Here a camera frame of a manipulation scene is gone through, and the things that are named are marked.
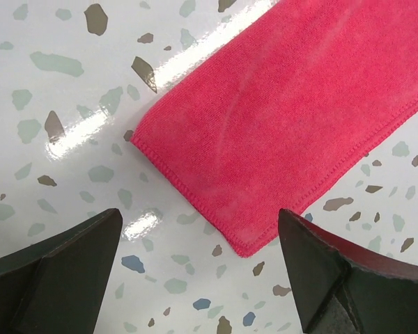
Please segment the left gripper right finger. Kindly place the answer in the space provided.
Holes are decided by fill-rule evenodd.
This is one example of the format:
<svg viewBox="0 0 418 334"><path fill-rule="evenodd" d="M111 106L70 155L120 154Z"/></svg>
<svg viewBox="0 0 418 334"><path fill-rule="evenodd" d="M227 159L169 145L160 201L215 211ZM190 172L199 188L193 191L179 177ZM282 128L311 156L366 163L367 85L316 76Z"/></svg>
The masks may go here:
<svg viewBox="0 0 418 334"><path fill-rule="evenodd" d="M279 238L303 333L418 333L418 266L363 248L288 209Z"/></svg>

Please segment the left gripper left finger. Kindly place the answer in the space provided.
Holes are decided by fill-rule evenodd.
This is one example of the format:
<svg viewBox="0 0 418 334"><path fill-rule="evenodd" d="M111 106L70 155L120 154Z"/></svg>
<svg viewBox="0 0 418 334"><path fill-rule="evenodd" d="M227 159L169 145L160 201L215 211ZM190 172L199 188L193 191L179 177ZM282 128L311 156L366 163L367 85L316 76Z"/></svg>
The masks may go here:
<svg viewBox="0 0 418 334"><path fill-rule="evenodd" d="M0 258L0 333L93 333L123 218L107 209Z"/></svg>

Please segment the pink towel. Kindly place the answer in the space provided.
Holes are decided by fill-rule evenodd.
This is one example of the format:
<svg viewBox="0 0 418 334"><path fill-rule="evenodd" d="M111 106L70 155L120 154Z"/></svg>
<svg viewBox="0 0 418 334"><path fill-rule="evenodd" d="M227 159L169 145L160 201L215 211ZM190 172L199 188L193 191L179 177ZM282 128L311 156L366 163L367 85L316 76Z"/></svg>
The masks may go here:
<svg viewBox="0 0 418 334"><path fill-rule="evenodd" d="M241 257L418 112L418 1L280 1L132 143Z"/></svg>

